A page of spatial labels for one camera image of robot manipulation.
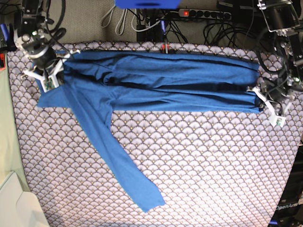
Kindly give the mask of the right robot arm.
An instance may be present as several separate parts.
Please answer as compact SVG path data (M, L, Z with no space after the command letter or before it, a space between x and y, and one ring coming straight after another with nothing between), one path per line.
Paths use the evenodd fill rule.
M66 34L66 29L61 27L66 1L61 1L60 17L53 29L49 28L54 23L49 16L50 5L50 0L22 1L23 12L14 30L15 46L40 70L48 70L59 61L53 45L60 44L59 40Z

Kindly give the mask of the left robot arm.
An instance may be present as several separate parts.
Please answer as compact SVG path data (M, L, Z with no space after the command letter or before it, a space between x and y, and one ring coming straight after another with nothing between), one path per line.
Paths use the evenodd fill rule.
M303 46L297 30L300 20L291 0L259 0L258 8L267 27L262 30L257 41L260 42L265 33L273 33L274 50L282 60L282 68L272 71L262 61L260 52L256 52L264 71L277 75L273 81L264 81L265 97L281 103L293 91L303 91Z

